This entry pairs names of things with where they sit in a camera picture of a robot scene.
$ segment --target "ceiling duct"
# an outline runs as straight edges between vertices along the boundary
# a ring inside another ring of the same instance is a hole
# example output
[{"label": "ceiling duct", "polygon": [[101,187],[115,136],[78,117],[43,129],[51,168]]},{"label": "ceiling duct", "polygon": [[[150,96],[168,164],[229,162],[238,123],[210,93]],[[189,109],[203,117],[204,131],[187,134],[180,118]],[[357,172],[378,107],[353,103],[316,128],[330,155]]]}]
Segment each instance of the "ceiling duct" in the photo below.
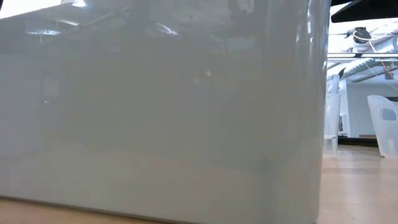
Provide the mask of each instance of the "ceiling duct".
[{"label": "ceiling duct", "polygon": [[[377,53],[398,53],[398,37],[391,38],[375,47]],[[359,72],[375,67],[379,62],[374,58],[355,60],[345,68],[342,78],[347,78]]]}]

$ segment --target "translucent plastic bin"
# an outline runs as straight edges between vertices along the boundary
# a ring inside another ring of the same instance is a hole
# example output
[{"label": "translucent plastic bin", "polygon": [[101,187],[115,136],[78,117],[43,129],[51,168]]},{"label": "translucent plastic bin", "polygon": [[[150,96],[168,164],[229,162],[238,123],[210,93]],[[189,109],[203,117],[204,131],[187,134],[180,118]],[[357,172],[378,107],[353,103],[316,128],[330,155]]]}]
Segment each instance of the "translucent plastic bin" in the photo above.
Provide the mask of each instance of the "translucent plastic bin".
[{"label": "translucent plastic bin", "polygon": [[323,156],[337,156],[338,120],[340,114],[340,95],[330,93],[326,95],[325,104],[325,137]]},{"label": "translucent plastic bin", "polygon": [[383,96],[368,96],[369,109],[380,154],[398,157],[398,104]]}]

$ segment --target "wooden floor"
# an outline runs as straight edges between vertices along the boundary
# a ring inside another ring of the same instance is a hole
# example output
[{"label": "wooden floor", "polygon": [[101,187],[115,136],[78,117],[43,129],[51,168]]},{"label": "wooden floor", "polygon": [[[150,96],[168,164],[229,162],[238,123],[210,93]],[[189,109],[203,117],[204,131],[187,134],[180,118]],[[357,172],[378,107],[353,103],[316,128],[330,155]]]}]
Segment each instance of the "wooden floor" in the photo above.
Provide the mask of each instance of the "wooden floor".
[{"label": "wooden floor", "polygon": [[[398,223],[398,160],[375,149],[344,147],[324,159],[318,224]],[[132,218],[0,199],[0,224],[155,224]]]}]

